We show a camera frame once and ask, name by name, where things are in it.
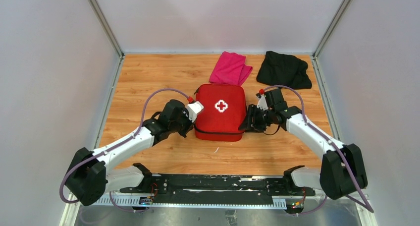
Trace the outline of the red black medicine kit case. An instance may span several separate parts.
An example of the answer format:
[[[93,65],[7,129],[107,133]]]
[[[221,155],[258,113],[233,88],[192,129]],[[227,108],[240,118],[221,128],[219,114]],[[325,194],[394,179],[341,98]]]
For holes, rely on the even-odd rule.
[[[195,136],[207,141],[236,142],[244,131],[239,130],[246,116],[246,97],[237,85],[203,84],[195,92],[196,101],[204,109],[194,124]]]

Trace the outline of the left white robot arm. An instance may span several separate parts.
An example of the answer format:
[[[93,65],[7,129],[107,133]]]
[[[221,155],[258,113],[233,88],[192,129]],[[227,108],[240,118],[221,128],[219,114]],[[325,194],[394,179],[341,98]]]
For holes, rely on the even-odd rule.
[[[152,180],[142,164],[124,169],[116,166],[167,139],[170,134],[186,137],[203,110],[204,106],[199,101],[185,105],[179,100],[170,100],[162,111],[154,113],[135,130],[113,143],[92,151],[79,149],[60,185],[61,190],[68,188],[76,199],[68,200],[61,193],[62,201],[90,206],[103,195],[122,188],[134,187],[140,193],[148,192]]]

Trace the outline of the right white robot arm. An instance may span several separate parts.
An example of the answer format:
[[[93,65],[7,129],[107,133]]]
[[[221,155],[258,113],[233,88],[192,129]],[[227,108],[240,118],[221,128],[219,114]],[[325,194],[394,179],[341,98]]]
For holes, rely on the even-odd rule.
[[[258,103],[249,105],[238,129],[244,132],[265,133],[267,127],[277,125],[298,137],[320,159],[320,169],[299,165],[283,174],[283,188],[295,195],[302,188],[322,190],[336,200],[354,192],[362,195],[368,185],[366,169],[360,148],[344,144],[317,127],[305,114],[303,106],[288,106],[280,86],[260,90]]]

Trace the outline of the pink folded cloth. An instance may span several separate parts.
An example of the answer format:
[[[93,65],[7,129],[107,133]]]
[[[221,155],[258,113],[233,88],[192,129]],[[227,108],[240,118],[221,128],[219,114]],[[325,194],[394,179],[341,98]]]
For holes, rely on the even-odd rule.
[[[223,52],[210,75],[209,82],[241,86],[253,70],[253,67],[246,65],[245,62],[244,55]]]

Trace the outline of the black folded cloth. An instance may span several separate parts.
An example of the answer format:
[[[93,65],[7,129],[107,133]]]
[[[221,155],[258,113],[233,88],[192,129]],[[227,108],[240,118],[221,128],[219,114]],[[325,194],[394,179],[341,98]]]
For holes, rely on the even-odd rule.
[[[295,90],[311,89],[313,85],[307,75],[308,67],[307,62],[296,56],[267,51],[256,80],[268,86],[283,85]]]

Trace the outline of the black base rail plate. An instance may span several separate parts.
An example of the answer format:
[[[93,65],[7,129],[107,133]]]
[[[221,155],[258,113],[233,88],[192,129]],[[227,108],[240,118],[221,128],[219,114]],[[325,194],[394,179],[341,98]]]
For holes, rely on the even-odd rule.
[[[151,194],[155,203],[199,206],[269,206],[276,196],[302,200],[315,196],[311,188],[292,188],[282,176],[153,174],[121,193]]]

